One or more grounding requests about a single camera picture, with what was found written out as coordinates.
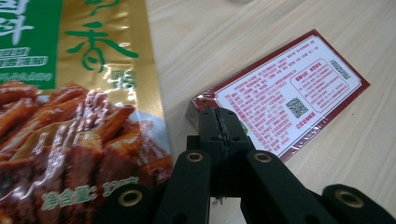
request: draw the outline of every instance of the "white chinese character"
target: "white chinese character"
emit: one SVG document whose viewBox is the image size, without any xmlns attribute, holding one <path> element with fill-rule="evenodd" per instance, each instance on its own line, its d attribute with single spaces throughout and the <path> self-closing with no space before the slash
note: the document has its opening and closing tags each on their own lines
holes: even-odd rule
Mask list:
<svg viewBox="0 0 396 224">
<path fill-rule="evenodd" d="M 0 13 L 21 15 L 26 10 L 29 0 L 0 0 Z"/>
<path fill-rule="evenodd" d="M 11 20 L 0 18 L 0 36 L 12 34 L 12 44 L 14 46 L 19 44 L 22 31 L 35 28 L 34 26 L 24 26 L 23 22 L 25 19 L 24 16 L 18 16 L 17 19 Z"/>
</svg>

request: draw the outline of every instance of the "snack package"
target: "snack package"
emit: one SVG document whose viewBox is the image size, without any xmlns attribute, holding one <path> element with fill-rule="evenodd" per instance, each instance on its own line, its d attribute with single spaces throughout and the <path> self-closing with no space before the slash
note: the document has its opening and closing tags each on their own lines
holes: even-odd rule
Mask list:
<svg viewBox="0 0 396 224">
<path fill-rule="evenodd" d="M 255 148 L 288 160 L 370 84 L 312 30 L 191 99 L 187 117 L 224 107 Z"/>
<path fill-rule="evenodd" d="M 92 223 L 173 163 L 144 0 L 0 1 L 0 223 Z"/>
</svg>

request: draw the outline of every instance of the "wooden table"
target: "wooden table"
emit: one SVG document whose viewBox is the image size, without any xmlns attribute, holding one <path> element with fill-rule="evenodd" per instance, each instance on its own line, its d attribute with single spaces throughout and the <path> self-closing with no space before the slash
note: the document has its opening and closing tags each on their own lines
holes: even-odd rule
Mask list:
<svg viewBox="0 0 396 224">
<path fill-rule="evenodd" d="M 342 183 L 396 217 L 396 1 L 147 0 L 165 119 L 175 158 L 197 131 L 189 100 L 294 38 L 317 29 L 371 87 L 286 165 L 321 193 Z M 210 223 L 245 223 L 238 200 Z"/>
</svg>

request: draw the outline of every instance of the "green chinese character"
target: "green chinese character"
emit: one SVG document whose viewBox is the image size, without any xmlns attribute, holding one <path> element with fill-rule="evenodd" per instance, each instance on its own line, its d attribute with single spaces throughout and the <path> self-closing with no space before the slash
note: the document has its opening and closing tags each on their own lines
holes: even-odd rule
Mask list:
<svg viewBox="0 0 396 224">
<path fill-rule="evenodd" d="M 87 70 L 93 70 L 93 68 L 90 67 L 90 63 L 92 63 L 92 64 L 99 63 L 100 64 L 100 69 L 99 69 L 98 73 L 101 73 L 103 71 L 103 69 L 104 69 L 104 65 L 106 64 L 105 57 L 103 55 L 102 50 L 95 46 L 96 42 L 103 42 L 103 43 L 109 45 L 114 50 L 118 51 L 119 53 L 121 53 L 121 54 L 123 54 L 123 55 L 125 55 L 127 57 L 130 57 L 130 58 L 139 57 L 139 55 L 137 53 L 129 51 L 129 50 L 126 50 L 126 49 L 123 49 L 116 42 L 114 42 L 112 40 L 109 40 L 109 39 L 103 38 L 104 36 L 108 36 L 108 33 L 95 32 L 94 29 L 102 27 L 102 23 L 101 22 L 94 21 L 94 22 L 86 23 L 86 24 L 83 25 L 83 27 L 90 28 L 90 30 L 86 31 L 86 32 L 84 32 L 84 31 L 66 31 L 65 33 L 67 35 L 88 37 L 88 41 L 79 43 L 74 48 L 67 50 L 67 52 L 69 52 L 69 53 L 77 53 L 77 52 L 79 52 L 82 49 L 82 47 L 84 47 L 85 44 L 88 44 L 89 48 L 83 54 L 82 61 L 81 61 L 82 65 Z M 96 54 L 97 58 L 90 56 L 91 54 Z"/>
<path fill-rule="evenodd" d="M 50 192 L 43 194 L 41 198 L 44 200 L 43 206 L 41 207 L 41 210 L 47 211 L 47 210 L 52 210 L 58 205 L 59 203 L 59 194 L 57 192 Z"/>
<path fill-rule="evenodd" d="M 65 207 L 73 204 L 73 193 L 71 189 L 65 189 L 64 192 L 59 196 L 59 206 Z"/>
<path fill-rule="evenodd" d="M 120 0 L 115 0 L 113 3 L 100 5 L 100 6 L 96 7 L 96 8 L 91 12 L 91 16 L 95 15 L 97 10 L 99 10 L 99 9 L 101 9 L 101 8 L 105 8 L 105 7 L 114 7 L 114 6 L 118 5 L 119 2 L 120 2 Z M 86 4 L 86 5 L 88 5 L 88 4 L 94 4 L 94 5 L 96 5 L 96 4 L 99 4 L 99 3 L 102 3 L 102 0 L 85 0 L 85 4 Z"/>
<path fill-rule="evenodd" d="M 75 203 L 85 203 L 90 200 L 90 187 L 88 185 L 77 187 L 75 193 Z"/>
</svg>

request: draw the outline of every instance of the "light wood surface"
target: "light wood surface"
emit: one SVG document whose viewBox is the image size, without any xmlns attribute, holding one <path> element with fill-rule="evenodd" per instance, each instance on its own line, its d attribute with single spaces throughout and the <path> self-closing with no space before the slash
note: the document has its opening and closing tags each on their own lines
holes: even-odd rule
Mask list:
<svg viewBox="0 0 396 224">
<path fill-rule="evenodd" d="M 341 183 L 396 217 L 396 1 L 147 0 L 148 20 L 175 158 L 189 100 L 317 29 L 371 87 L 286 165 L 314 192 Z M 210 223 L 245 223 L 238 200 L 211 206 Z"/>
</svg>

